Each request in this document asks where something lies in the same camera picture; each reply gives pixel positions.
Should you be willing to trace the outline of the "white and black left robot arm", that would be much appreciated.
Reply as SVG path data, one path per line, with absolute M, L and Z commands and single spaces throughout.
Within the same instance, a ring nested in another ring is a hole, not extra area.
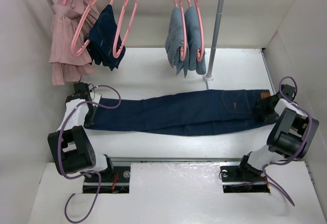
M 97 171 L 104 182 L 114 177 L 112 160 L 98 154 L 91 145 L 85 128 L 94 123 L 101 94 L 80 82 L 74 84 L 74 93 L 65 101 L 64 119 L 57 131 L 48 135 L 48 144 L 60 174 L 66 175 Z

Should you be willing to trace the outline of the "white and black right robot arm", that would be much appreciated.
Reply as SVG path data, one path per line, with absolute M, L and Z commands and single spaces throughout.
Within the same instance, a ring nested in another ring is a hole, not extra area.
M 266 145 L 242 157 L 236 174 L 242 180 L 263 173 L 263 167 L 280 160 L 302 159 L 314 138 L 319 121 L 301 111 L 294 102 L 297 87 L 282 84 L 280 91 L 256 102 L 262 120 L 273 123 Z

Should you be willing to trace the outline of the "dark blue trousers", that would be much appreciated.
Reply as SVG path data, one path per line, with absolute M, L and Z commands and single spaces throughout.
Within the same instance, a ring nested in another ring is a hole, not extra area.
M 256 102 L 269 90 L 202 90 L 139 101 L 103 98 L 88 129 L 176 136 L 236 133 L 266 125 Z

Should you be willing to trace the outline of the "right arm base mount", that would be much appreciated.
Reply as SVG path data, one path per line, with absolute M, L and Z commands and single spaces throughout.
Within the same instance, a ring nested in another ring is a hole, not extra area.
M 219 178 L 224 193 L 270 193 L 268 183 L 261 173 L 240 169 L 236 164 L 222 164 Z

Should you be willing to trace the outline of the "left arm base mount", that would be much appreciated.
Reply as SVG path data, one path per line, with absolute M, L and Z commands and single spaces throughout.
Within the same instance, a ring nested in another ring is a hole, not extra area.
M 100 172 L 101 186 L 99 193 L 105 194 L 125 194 L 130 190 L 130 165 L 114 166 L 113 171 L 106 170 Z M 99 176 L 92 174 L 90 177 L 84 177 L 82 192 L 96 193 L 99 185 Z

